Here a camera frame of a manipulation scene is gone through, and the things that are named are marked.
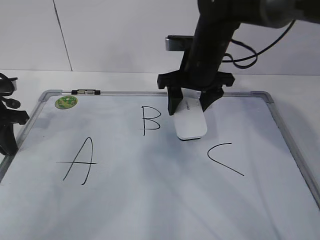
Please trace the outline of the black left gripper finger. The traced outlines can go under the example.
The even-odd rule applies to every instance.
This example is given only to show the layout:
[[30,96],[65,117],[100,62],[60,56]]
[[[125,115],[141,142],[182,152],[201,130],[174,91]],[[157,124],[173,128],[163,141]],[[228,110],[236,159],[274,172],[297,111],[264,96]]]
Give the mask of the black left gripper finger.
[[0,153],[14,155],[18,150],[12,123],[0,127]]

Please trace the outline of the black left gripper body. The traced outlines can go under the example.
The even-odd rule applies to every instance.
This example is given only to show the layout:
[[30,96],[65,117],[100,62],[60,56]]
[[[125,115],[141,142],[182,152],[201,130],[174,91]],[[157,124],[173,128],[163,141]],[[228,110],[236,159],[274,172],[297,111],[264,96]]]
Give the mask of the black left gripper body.
[[0,124],[19,124],[25,125],[30,119],[25,110],[17,110],[21,106],[18,100],[13,98],[0,99]]

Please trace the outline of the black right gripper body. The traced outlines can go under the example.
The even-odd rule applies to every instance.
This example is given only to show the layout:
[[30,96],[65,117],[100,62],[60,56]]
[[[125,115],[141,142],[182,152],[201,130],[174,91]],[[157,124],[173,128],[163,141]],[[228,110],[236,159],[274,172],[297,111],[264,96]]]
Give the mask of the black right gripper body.
[[235,32],[235,22],[212,21],[199,17],[192,44],[184,53],[180,69],[157,78],[159,89],[166,87],[207,91],[223,85],[231,87],[231,73],[219,72],[219,67]]

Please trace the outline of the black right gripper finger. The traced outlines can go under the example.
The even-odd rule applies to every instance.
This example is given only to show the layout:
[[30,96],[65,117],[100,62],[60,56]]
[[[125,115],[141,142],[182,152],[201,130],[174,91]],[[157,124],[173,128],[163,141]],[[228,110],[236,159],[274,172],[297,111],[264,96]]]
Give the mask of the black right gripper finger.
[[168,113],[172,116],[180,102],[183,100],[183,93],[180,87],[167,87]]
[[203,91],[199,98],[202,111],[205,112],[212,103],[220,99],[223,95],[224,91],[222,88],[212,88],[207,91]]

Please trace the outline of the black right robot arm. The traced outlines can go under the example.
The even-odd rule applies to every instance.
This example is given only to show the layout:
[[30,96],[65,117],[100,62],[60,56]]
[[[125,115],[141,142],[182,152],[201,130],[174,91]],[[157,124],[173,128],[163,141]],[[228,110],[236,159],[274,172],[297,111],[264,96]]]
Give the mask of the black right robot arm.
[[203,111],[224,95],[223,86],[231,87],[235,81],[231,73],[219,71],[225,57],[237,68],[247,68],[226,52],[230,43],[248,48],[233,39],[241,24],[279,29],[296,20],[320,22],[318,0],[199,0],[197,6],[194,35],[168,35],[165,39],[167,51],[183,52],[179,69],[157,78],[158,88],[167,89],[171,116],[183,100],[183,89],[201,92]]

